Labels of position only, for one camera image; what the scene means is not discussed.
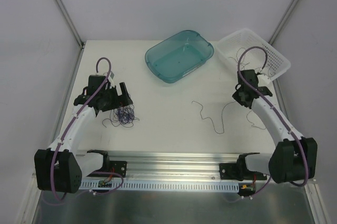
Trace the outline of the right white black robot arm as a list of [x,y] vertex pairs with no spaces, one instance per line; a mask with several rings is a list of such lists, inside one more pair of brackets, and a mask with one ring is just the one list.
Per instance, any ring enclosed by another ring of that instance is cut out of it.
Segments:
[[241,154],[237,175],[249,179],[256,171],[271,176],[277,184],[306,185],[315,175],[317,142],[312,137],[304,137],[290,124],[272,103],[270,90],[259,86],[254,70],[239,70],[237,79],[233,98],[259,117],[275,143],[272,154]]

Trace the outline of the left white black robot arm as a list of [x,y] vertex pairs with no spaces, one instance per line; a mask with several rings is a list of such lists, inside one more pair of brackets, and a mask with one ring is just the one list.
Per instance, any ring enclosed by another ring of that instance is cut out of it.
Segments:
[[105,150],[89,150],[79,158],[76,153],[83,139],[85,128],[99,112],[113,111],[131,105],[124,82],[119,84],[121,93],[104,75],[90,75],[88,84],[74,100],[68,125],[47,149],[39,149],[34,156],[37,186],[43,191],[75,193],[82,178],[96,173],[106,176],[112,165]]

